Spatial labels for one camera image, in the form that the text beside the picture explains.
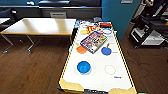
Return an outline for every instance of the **floor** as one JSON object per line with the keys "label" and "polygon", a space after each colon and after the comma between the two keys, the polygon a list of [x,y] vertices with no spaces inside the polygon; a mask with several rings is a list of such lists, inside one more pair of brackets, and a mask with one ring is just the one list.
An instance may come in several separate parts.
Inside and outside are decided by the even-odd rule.
{"label": "floor", "polygon": [[[134,49],[128,39],[131,27],[128,25],[120,46],[137,92],[168,94],[168,49]],[[0,36],[0,94],[70,94],[57,89],[68,56],[69,38],[32,36],[41,43],[31,54],[26,37],[9,37],[15,45],[3,54],[9,43]]]}
{"label": "floor", "polygon": [[147,94],[168,94],[168,49],[135,49],[128,39],[132,24],[120,41],[137,91]]}

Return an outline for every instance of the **table leg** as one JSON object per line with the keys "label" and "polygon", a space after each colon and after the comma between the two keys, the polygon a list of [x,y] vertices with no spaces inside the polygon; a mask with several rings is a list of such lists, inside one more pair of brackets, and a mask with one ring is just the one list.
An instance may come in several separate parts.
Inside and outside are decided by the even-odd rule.
{"label": "table leg", "polygon": [[1,34],[1,36],[10,43],[10,46],[6,48],[5,51],[3,52],[5,54],[8,52],[8,49],[10,49],[13,46],[13,43],[5,35]]}
{"label": "table leg", "polygon": [[32,45],[27,49],[30,53],[32,53],[32,51],[31,51],[31,48],[34,46],[34,42],[33,42],[33,40],[29,37],[29,35],[27,35],[27,37],[28,37],[28,39],[30,40],[30,42],[32,43]]}
{"label": "table leg", "polygon": [[69,38],[70,38],[70,43],[71,43],[71,45],[72,45],[72,38],[71,38],[71,36],[69,36]]}

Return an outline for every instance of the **blue wall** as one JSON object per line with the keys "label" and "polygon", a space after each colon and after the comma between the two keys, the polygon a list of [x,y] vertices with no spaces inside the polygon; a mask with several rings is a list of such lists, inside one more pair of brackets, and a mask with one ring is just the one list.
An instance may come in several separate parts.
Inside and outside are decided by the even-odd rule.
{"label": "blue wall", "polygon": [[34,1],[38,5],[41,0],[0,0],[0,5],[27,5],[27,1]]}
{"label": "blue wall", "polygon": [[130,4],[121,4],[121,0],[102,0],[102,19],[112,22],[118,40],[122,39],[139,2],[134,0]]}

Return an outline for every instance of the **desk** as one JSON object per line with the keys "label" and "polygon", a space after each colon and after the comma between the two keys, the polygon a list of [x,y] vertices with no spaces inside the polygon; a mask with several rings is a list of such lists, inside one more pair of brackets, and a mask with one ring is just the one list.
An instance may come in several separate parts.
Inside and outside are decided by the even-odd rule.
{"label": "desk", "polygon": [[[59,80],[60,88],[65,92],[73,93],[94,90],[94,92],[104,92],[101,94],[107,94],[107,92],[108,94],[136,94],[135,86],[114,32],[106,35],[106,42],[94,54],[89,51],[80,54],[76,51],[78,47],[76,43],[79,44],[81,40],[88,36],[88,34],[80,33],[85,29],[80,26],[77,31],[72,50]],[[101,49],[108,43],[112,53],[105,56],[101,53]],[[80,74],[78,72],[77,64],[80,61],[90,63],[91,71],[89,73]]]}
{"label": "desk", "polygon": [[10,20],[10,18],[0,18],[0,25],[9,21],[9,20]]}
{"label": "desk", "polygon": [[31,52],[35,44],[29,35],[61,35],[70,36],[75,25],[76,19],[55,19],[55,18],[23,18],[9,28],[1,32],[1,35],[12,43],[5,34],[27,35],[32,45],[28,48]]}

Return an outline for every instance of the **book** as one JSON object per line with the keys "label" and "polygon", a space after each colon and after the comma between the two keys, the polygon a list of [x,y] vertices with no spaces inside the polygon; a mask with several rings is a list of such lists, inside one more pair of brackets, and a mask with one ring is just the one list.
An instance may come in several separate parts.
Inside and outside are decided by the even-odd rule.
{"label": "book", "polygon": [[94,54],[106,40],[107,37],[105,35],[94,31],[84,38],[80,45]]}

